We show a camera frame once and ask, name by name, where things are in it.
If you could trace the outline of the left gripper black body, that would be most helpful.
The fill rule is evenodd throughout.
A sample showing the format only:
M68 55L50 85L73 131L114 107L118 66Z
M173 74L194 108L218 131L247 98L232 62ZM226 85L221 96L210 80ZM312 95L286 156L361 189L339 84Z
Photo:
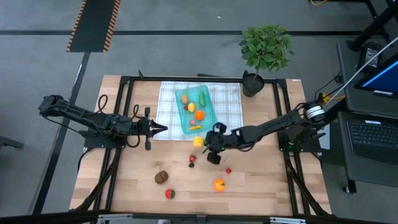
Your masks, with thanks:
M151 150L149 114L150 114L150 108L145 107L144 116L140 117L136 124L137 134L144 135L146 137L145 149L147 151Z

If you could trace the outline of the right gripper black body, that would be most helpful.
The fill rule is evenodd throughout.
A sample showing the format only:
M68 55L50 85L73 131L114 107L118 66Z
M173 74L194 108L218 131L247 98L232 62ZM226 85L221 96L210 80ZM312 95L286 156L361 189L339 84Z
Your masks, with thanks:
M205 140L206 148L209 147L207 161L218 165L221 161L219 153L234 145L234 136L232 134L224 135L216 131L209 131L208 134L208 139Z

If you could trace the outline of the brown toy kiwi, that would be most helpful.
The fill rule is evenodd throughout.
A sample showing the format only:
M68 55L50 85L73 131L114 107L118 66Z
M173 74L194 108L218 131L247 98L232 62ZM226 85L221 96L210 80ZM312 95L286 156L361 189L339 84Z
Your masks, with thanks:
M160 172L158 172L155 177L154 180L157 184L163 184L164 182L166 182L169 179L169 174L162 170Z

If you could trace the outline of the teal translucent tupperware container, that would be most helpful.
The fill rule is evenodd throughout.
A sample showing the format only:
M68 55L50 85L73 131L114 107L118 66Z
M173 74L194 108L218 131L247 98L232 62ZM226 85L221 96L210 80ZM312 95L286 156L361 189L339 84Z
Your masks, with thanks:
M204 92L206 95L205 107L200 105L199 95L201 92ZM189 102L186 105L180 100L182 95L188 96ZM175 91L175 97L177 100L180 123L184 134L192 135L207 132L212 129L215 123L218 122L207 85L198 85L190 88L178 89ZM191 102L195 104L195 111L193 113L183 108L184 106L188 106ZM201 121L195 119L195 112L197 110L202 110L205 112L205 118ZM195 121L194 125L190 124L191 119ZM189 130L190 127L198 125L201 125L201 129Z

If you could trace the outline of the white checkered cloth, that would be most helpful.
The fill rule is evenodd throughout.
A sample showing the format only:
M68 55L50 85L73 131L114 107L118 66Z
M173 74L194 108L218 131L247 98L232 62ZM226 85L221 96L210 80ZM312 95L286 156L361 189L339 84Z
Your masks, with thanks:
M183 133L175 97L176 90L198 85L208 86L217 120L226 125L228 133L232 129L243 125L240 84L163 81L160 86L156 122L168 127L168 130L156 134L154 139L161 141L192 141L195 136L205 137L207 132L192 135Z

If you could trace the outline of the green plant in black pot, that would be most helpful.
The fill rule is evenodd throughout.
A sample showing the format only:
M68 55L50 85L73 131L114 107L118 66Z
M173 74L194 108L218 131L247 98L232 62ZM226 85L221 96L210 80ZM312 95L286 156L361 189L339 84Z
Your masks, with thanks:
M280 25L248 27L242 31L242 36L239 43L241 58L248 67L255 69L254 73L244 72L243 95L253 97L265 85L259 72L270 73L285 68L289 62L287 56L293 55L294 51L287 29Z

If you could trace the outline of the white panel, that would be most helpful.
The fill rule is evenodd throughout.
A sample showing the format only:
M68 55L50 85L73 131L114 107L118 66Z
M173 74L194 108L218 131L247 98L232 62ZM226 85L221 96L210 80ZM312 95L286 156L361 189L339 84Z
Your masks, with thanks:
M323 136L319 138L320 147L324 150L330 150L330 133L324 132Z

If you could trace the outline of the black orange striped floor mat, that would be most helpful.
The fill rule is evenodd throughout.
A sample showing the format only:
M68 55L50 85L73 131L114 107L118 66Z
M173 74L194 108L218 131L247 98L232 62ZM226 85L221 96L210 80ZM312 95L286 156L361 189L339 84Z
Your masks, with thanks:
M107 52L121 0L83 0L67 52Z

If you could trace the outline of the black bar with silver brackets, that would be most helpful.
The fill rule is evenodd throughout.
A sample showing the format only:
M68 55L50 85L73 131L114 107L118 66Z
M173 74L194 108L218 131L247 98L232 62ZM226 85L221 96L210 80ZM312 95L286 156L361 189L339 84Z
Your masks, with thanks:
M271 224L388 224L365 220L353 220L334 216L294 215L294 216L245 216L245 215L184 215L162 213L111 213L108 210L71 211L0 217L0 224L81 224L116 219L169 219L207 223L211 221L266 222Z

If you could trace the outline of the grey furniture base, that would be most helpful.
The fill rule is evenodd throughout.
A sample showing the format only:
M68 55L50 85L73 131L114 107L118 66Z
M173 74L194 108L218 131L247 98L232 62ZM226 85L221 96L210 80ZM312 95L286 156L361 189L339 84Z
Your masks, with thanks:
M17 149L22 149L24 144L13 139L6 138L4 136L0 136L0 150L3 146L11 146Z

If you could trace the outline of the black laptop keyboard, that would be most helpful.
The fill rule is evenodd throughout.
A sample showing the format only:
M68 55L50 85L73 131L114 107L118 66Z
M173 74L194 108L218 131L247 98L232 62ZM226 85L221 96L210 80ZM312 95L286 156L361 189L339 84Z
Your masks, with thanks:
M398 165L398 119L344 112L338 114L338 119L352 154Z

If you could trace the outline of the black power adapter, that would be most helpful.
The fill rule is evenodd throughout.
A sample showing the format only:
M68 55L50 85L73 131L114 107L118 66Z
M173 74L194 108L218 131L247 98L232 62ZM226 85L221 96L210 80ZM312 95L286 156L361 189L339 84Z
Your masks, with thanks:
M382 50L382 48L383 48L382 45L377 44L375 42L368 42L364 44L360 51L358 68L361 68L366 62L368 62L380 50ZM383 57L384 57L383 54L380 54L377 57L375 57L362 69L362 72L365 74L375 72L382 65Z

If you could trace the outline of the screen with blue display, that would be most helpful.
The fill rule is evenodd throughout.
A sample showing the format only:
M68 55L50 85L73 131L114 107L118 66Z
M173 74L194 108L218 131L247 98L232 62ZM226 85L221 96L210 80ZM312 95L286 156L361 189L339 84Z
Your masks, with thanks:
M386 60L378 70L360 79L354 88L398 99L398 53Z

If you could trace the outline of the black stand leg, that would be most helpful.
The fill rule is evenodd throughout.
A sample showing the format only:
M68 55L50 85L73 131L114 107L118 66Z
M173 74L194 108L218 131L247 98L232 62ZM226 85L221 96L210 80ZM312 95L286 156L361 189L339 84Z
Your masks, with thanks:
M389 34L386 32L384 26L395 17L398 20L398 0L386 0L387 8L378 15L373 7L371 0L364 0L374 21L360 33L354 41L347 41L347 47L352 51L359 51L363 45L375 34L380 34L383 39L388 42L391 41Z

